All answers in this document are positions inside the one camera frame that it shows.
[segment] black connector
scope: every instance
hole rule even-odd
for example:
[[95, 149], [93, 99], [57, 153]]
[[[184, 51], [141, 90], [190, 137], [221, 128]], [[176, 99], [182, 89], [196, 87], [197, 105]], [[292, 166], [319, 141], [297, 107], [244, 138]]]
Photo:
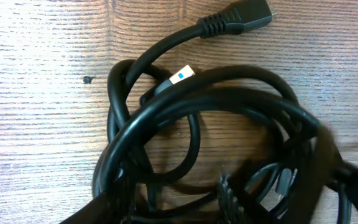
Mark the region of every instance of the black connector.
[[268, 0], [241, 0], [222, 11], [198, 20], [203, 25], [202, 39], [223, 34], [242, 34], [269, 24], [275, 14]]

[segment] cord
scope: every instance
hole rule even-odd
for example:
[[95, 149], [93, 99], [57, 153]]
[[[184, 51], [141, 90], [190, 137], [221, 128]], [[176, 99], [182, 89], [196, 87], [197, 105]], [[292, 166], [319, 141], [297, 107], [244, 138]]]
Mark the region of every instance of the cord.
[[[257, 169], [245, 181], [242, 172], [230, 179], [245, 189], [252, 181], [264, 178], [251, 194], [260, 202], [272, 188], [278, 174], [284, 168], [298, 169], [288, 194], [270, 211], [270, 215], [282, 223], [291, 223], [293, 208], [301, 201], [295, 200], [302, 195], [308, 199], [313, 192], [311, 203], [305, 207], [303, 218], [309, 220], [316, 206], [315, 197], [319, 196], [324, 181], [328, 178], [330, 164], [336, 157], [326, 159], [326, 166], [316, 166], [317, 160], [325, 156], [311, 147], [310, 139], [318, 135], [321, 125], [309, 112], [299, 106], [298, 99], [290, 86], [278, 75], [263, 68], [246, 65], [214, 68], [191, 75], [178, 83], [169, 81], [172, 74], [152, 63], [174, 46], [195, 37], [208, 38], [223, 34], [241, 34], [266, 26], [273, 16], [270, 5], [264, 0], [238, 1], [221, 12], [200, 19], [196, 25], [182, 29], [157, 42], [137, 60], [124, 60], [111, 69], [108, 76], [108, 113], [109, 144], [102, 152], [93, 175], [92, 192], [94, 197], [107, 194], [110, 198], [119, 198], [117, 184], [131, 179], [133, 183], [147, 186], [147, 208], [135, 200], [135, 210], [129, 220], [153, 223], [165, 222], [183, 217], [217, 197], [215, 186], [204, 188], [209, 193], [199, 200], [171, 210], [160, 210], [157, 206], [157, 193], [161, 186], [174, 184], [185, 176], [196, 162], [200, 149], [200, 111], [228, 111], [250, 117], [263, 124], [270, 131], [274, 141], [274, 151], [266, 164]], [[127, 96], [140, 74], [146, 73], [160, 83], [140, 98], [140, 108], [129, 113]], [[276, 89], [280, 96], [244, 87], [211, 87], [213, 84], [237, 79], [256, 79]], [[190, 125], [190, 145], [183, 162], [166, 173], [154, 173], [144, 144], [163, 128], [187, 116]], [[344, 191], [338, 190], [341, 198], [338, 223], [349, 223], [350, 209], [344, 197]]]

